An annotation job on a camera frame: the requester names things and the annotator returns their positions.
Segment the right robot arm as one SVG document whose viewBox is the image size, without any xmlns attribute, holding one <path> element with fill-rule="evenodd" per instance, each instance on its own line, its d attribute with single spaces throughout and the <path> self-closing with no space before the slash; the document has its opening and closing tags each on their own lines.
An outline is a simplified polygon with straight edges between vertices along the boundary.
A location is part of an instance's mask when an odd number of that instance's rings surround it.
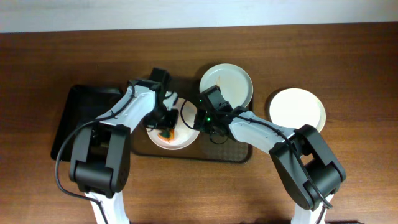
<svg viewBox="0 0 398 224">
<path fill-rule="evenodd" d="M 210 136 L 225 136 L 270 155 L 290 198 L 292 223 L 324 223 L 327 210 L 346 172 L 316 128 L 286 128 L 257 117 L 245 107 L 233 108 L 218 86 L 199 94 L 193 128 Z"/>
</svg>

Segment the green and orange sponge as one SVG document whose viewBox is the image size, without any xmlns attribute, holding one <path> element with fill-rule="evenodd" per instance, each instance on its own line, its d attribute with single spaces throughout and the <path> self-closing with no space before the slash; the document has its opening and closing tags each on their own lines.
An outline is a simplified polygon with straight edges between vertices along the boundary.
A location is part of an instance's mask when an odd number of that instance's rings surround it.
<svg viewBox="0 0 398 224">
<path fill-rule="evenodd" d="M 175 131 L 174 129 L 161 130 L 157 136 L 165 142 L 172 142 L 175 139 Z"/>
</svg>

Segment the brown serving tray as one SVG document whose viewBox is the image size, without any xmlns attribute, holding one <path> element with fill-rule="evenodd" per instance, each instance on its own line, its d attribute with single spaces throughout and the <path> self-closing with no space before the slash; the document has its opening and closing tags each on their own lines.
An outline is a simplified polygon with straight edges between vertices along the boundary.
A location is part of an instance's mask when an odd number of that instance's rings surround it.
<svg viewBox="0 0 398 224">
<path fill-rule="evenodd" d="M 199 104 L 199 80 L 177 77 L 170 82 L 169 90 L 178 94 L 176 109 L 183 109 L 189 101 L 196 107 Z M 154 144 L 141 123 L 132 134 L 131 152 L 138 156 L 168 157 L 176 159 L 193 159 L 214 162 L 244 163 L 252 155 L 252 146 L 232 141 L 215 134 L 211 136 L 199 132 L 196 140 L 179 150 L 167 150 Z"/>
</svg>

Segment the white plate with red streaks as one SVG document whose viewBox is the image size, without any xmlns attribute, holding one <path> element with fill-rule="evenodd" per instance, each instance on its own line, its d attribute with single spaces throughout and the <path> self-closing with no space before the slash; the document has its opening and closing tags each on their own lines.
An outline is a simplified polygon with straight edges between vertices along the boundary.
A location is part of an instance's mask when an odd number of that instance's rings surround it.
<svg viewBox="0 0 398 224">
<path fill-rule="evenodd" d="M 301 88 L 287 88 L 276 93 L 269 103 L 270 120 L 279 126 L 301 128 L 309 124 L 321 132 L 326 124 L 326 110 L 313 93 Z"/>
</svg>

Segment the white plate with orange smear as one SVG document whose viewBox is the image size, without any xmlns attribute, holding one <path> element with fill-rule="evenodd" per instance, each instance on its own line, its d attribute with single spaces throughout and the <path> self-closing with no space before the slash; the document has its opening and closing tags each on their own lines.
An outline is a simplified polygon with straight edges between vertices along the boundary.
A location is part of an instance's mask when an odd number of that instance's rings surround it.
<svg viewBox="0 0 398 224">
<path fill-rule="evenodd" d="M 151 130 L 147 128 L 146 131 L 150 140 L 157 146 L 167 150 L 183 149 L 193 143 L 198 137 L 199 131 L 190 129 L 189 126 L 193 127 L 195 115 L 197 113 L 197 107 L 193 103 L 187 101 L 184 104 L 182 113 L 185 123 L 182 121 L 182 118 L 179 115 L 174 128 L 175 139 L 172 142 L 165 142 L 159 139 L 157 134 L 160 132 L 160 130 Z"/>
</svg>

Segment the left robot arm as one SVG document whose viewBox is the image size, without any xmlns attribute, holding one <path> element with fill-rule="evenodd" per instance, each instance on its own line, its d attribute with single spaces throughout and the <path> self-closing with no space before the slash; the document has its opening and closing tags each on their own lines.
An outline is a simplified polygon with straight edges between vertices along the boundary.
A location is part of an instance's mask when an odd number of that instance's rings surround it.
<svg viewBox="0 0 398 224">
<path fill-rule="evenodd" d="M 171 130 L 178 119 L 178 95 L 167 89 L 169 72 L 154 68 L 147 80 L 131 80 L 124 96 L 107 112 L 74 133 L 70 180 L 93 206 L 98 223 L 129 223 L 122 190 L 130 170 L 132 132 Z"/>
</svg>

